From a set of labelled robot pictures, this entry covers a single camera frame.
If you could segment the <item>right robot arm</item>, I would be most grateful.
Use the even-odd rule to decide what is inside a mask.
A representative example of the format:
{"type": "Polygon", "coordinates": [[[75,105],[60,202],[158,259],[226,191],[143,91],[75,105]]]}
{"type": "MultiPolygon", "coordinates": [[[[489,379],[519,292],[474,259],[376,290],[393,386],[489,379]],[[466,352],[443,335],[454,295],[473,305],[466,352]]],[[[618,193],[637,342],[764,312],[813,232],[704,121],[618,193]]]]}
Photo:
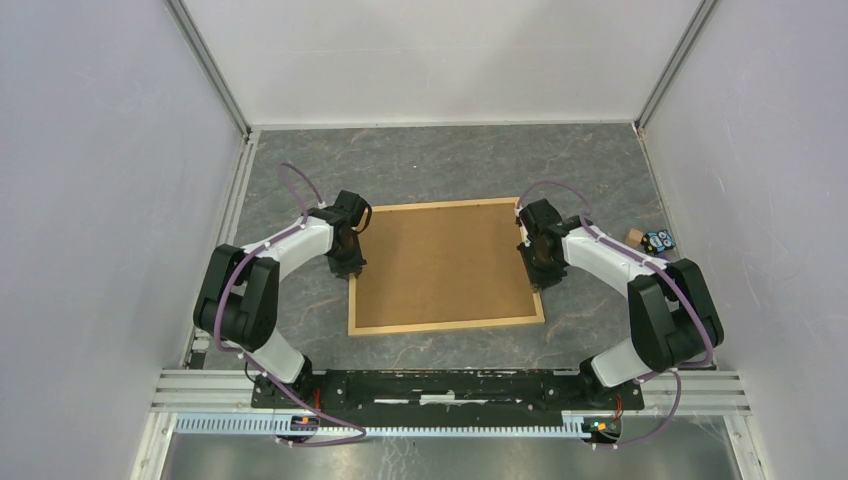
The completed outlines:
{"type": "Polygon", "coordinates": [[[585,405],[606,406],[627,382],[711,365],[724,329],[696,263],[640,253],[581,216],[562,217],[546,199],[515,213],[522,231],[517,249],[534,289],[550,288],[580,269],[627,302],[629,337],[579,367],[577,392],[585,405]]]}

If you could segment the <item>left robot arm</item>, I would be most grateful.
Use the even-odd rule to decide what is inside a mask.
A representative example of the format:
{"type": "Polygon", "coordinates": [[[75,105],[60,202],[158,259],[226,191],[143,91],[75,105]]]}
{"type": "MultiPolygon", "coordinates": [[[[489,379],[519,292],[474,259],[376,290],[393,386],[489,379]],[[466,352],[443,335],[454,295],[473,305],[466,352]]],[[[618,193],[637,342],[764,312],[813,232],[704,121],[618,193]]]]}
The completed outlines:
{"type": "Polygon", "coordinates": [[[279,284],[319,256],[334,276],[358,276],[366,266],[359,234],[372,214],[363,197],[343,190],[332,205],[309,209],[303,219],[262,241],[217,246],[194,306],[194,326],[222,350],[245,355],[276,379],[275,392],[288,406],[306,405],[314,394],[312,364],[277,330],[279,284]]]}

